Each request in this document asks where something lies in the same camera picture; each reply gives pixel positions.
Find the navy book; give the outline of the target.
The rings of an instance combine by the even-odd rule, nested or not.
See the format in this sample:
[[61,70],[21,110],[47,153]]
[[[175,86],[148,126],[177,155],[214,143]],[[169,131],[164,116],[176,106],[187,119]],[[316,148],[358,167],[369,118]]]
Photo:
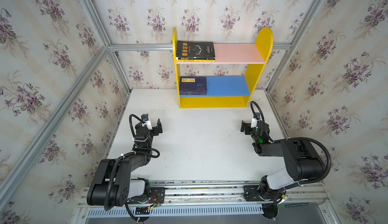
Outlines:
[[207,91],[207,90],[180,90],[180,91]]
[[180,94],[207,94],[207,91],[180,91]]
[[206,97],[207,94],[180,94],[180,97]]

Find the dark blue text-covered book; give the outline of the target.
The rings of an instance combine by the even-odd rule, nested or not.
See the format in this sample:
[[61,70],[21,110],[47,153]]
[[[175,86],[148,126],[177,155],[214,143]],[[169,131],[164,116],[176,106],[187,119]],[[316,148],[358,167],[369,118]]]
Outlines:
[[207,91],[207,78],[181,77],[179,88],[181,91]]

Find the yellow paperback book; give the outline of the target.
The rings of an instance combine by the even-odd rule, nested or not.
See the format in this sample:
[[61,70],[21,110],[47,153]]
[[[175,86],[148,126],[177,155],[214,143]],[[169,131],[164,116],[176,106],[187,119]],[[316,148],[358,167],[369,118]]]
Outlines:
[[196,60],[191,60],[191,59],[188,59],[188,60],[178,60],[178,59],[176,59],[175,62],[177,64],[190,64],[190,63],[212,64],[212,63],[216,62],[216,60],[215,59],[213,59],[213,60],[200,60],[200,59],[196,59]]

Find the black paperback book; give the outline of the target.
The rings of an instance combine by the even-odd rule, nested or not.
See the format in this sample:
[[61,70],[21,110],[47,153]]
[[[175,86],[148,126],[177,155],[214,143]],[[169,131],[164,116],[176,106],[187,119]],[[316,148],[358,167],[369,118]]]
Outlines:
[[177,60],[215,60],[213,42],[177,41]]

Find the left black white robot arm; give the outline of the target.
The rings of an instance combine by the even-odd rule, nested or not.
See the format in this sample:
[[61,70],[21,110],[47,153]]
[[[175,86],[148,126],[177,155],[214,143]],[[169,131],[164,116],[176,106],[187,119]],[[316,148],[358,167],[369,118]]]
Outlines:
[[148,180],[132,179],[131,173],[147,165],[160,152],[152,147],[153,138],[163,133],[162,123],[151,125],[148,115],[130,115],[130,130],[134,145],[131,152],[100,161],[87,194],[89,206],[102,206],[105,211],[121,207],[132,197],[148,195]]

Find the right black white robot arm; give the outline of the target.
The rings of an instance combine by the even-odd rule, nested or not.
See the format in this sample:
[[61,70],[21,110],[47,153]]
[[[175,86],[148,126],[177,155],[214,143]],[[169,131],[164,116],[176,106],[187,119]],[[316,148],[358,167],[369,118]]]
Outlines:
[[287,189],[322,181],[330,172],[331,156],[320,142],[306,137],[287,138],[270,142],[269,125],[252,119],[241,122],[240,131],[253,139],[253,148],[261,157],[281,157],[285,167],[262,177],[257,185],[244,186],[246,201],[275,201]]

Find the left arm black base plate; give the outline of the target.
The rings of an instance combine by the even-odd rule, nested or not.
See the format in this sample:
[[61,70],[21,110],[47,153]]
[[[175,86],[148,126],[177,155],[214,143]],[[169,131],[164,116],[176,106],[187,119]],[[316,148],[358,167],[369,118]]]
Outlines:
[[165,199],[164,187],[151,187],[144,194],[127,200],[129,204],[163,204]]

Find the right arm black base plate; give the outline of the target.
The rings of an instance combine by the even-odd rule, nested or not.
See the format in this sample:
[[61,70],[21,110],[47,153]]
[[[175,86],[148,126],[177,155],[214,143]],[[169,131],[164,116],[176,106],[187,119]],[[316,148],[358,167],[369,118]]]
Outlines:
[[244,189],[244,199],[247,202],[253,201],[278,201],[284,194],[285,190],[273,190],[266,185],[257,184],[257,185],[245,185]]

